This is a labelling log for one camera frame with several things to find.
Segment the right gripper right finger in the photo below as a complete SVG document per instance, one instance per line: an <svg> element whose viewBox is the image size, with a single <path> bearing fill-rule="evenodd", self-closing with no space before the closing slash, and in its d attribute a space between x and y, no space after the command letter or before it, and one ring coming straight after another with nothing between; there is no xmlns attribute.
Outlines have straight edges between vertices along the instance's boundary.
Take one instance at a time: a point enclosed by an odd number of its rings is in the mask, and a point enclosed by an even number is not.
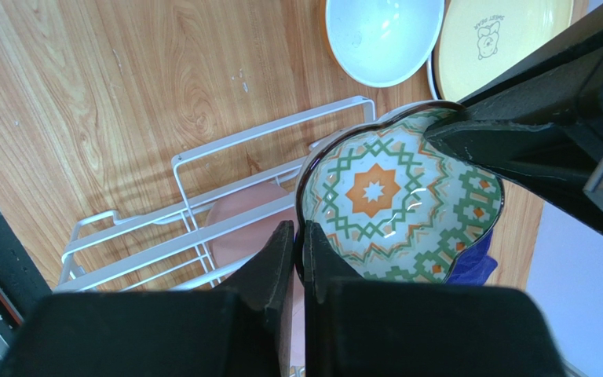
<svg viewBox="0 0 603 377"><path fill-rule="evenodd" d="M506 287L368 280L302 229L309 376L563 376L546 321Z"/></svg>

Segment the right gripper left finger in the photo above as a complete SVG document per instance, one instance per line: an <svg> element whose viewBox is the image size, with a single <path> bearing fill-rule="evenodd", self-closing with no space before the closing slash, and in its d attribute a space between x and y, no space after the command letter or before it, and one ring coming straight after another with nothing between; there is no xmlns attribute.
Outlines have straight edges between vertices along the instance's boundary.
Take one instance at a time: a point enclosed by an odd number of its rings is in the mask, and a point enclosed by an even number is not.
<svg viewBox="0 0 603 377"><path fill-rule="evenodd" d="M1 376L286 376L294 225L202 291L66 293L17 332Z"/></svg>

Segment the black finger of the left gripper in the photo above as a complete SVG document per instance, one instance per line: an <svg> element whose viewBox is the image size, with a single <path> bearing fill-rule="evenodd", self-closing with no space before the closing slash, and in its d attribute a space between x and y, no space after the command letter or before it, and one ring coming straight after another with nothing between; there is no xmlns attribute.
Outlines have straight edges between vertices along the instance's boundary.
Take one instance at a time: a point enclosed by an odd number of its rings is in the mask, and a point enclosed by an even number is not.
<svg viewBox="0 0 603 377"><path fill-rule="evenodd" d="M603 4L424 136L603 235Z"/></svg>

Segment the yellow bear plate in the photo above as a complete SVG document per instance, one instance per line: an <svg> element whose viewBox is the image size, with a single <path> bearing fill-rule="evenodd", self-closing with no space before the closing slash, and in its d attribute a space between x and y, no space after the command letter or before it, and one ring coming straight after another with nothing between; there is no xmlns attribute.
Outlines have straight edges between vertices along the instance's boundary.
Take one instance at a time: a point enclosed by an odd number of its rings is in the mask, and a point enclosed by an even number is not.
<svg viewBox="0 0 603 377"><path fill-rule="evenodd" d="M584 1L449 1L428 64L442 99L459 102L582 16Z"/></svg>

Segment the white patterned small bowl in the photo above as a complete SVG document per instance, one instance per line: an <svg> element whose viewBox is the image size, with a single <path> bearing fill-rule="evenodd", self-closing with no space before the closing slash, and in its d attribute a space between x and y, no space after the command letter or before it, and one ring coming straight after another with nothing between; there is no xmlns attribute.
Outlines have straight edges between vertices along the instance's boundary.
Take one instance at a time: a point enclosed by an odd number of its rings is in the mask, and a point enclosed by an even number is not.
<svg viewBox="0 0 603 377"><path fill-rule="evenodd" d="M461 109L415 102L323 139L298 176L299 222L320 225L365 278L446 283L459 255L493 232L505 200L500 178L424 138Z"/></svg>

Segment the orange bowl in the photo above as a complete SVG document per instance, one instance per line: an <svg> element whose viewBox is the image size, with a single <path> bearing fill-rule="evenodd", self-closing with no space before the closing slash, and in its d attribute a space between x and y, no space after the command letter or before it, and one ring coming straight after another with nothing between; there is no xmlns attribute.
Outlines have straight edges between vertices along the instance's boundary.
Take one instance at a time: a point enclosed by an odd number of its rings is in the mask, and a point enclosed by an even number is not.
<svg viewBox="0 0 603 377"><path fill-rule="evenodd" d="M337 65L374 88L412 77L436 45L445 2L415 0L322 1L322 38Z"/></svg>

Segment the pink cup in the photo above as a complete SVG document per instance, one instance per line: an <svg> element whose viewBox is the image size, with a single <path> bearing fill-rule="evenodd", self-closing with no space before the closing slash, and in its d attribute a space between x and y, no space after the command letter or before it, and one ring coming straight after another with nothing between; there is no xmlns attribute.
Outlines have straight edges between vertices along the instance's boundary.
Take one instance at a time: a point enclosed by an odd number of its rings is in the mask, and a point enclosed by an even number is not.
<svg viewBox="0 0 603 377"><path fill-rule="evenodd" d="M289 192L274 183L263 182L220 198L210 209L207 225L230 219L275 199L287 196ZM217 267L223 267L248 255L259 252L282 221L296 220L296 213L289 208L279 213L228 232L208 242L210 253ZM294 276L292 294L290 366L305 365L305 316L304 288L298 275Z"/></svg>

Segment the purple cloth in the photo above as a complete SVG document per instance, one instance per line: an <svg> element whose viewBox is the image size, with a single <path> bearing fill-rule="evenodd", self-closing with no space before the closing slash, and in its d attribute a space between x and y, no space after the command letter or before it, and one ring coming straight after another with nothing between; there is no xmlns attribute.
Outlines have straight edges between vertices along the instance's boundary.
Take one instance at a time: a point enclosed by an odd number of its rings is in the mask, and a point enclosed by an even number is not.
<svg viewBox="0 0 603 377"><path fill-rule="evenodd" d="M459 255L447 284L483 286L498 267L498 262L488 254L493 232Z"/></svg>

